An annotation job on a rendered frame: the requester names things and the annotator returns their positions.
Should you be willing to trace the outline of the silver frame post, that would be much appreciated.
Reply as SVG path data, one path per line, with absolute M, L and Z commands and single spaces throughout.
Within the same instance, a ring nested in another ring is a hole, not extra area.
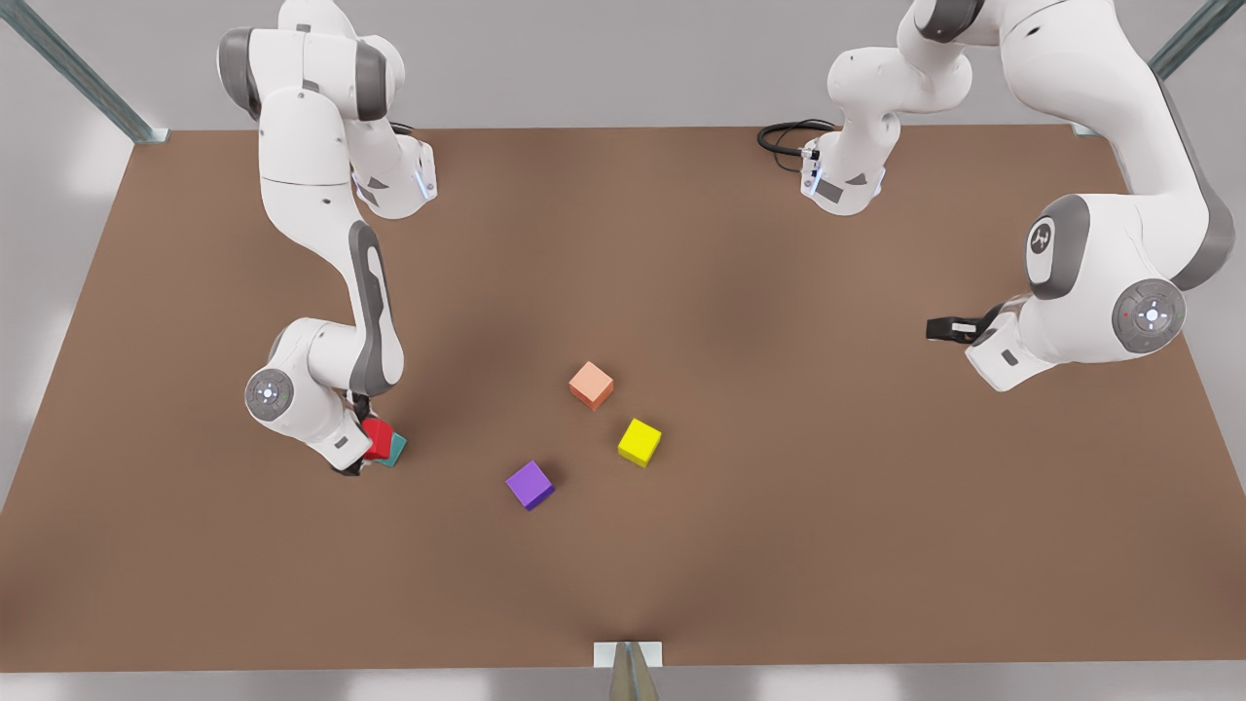
M 1212 149 L 1236 144 L 1246 117 L 1246 0 L 1116 0 L 1126 40 Z
M 59 36 L 54 27 L 45 22 L 26 0 L 0 0 L 0 17 L 7 22 L 17 36 L 21 36 L 40 57 L 44 57 L 59 75 L 64 76 L 78 93 L 96 106 L 120 129 L 125 137 L 136 144 L 159 144 L 167 142 L 168 129 L 153 129 L 137 111 L 125 102 L 98 76 L 92 67 Z
M 663 666 L 662 642 L 594 642 L 596 667 L 611 669 L 608 701 L 660 701 L 650 667 Z

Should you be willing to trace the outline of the yellow wooden cube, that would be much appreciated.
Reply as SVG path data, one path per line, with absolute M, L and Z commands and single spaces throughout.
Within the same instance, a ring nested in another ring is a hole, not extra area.
M 647 467 L 662 440 L 662 431 L 640 420 L 632 418 L 619 440 L 618 456 L 633 464 Z

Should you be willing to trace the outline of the purple wooden cube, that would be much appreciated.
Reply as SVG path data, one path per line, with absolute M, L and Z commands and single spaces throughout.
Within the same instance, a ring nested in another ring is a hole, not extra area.
M 508 476 L 503 483 L 526 510 L 533 510 L 554 493 L 554 484 L 537 461 L 521 466 L 521 469 Z

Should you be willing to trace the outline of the orange wooden cube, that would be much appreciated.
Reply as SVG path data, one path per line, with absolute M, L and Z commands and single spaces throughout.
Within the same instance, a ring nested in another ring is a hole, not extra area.
M 569 379 L 569 393 L 586 403 L 588 408 L 601 408 L 614 390 L 614 381 L 609 374 L 598 369 L 596 364 L 586 362 L 572 379 Z

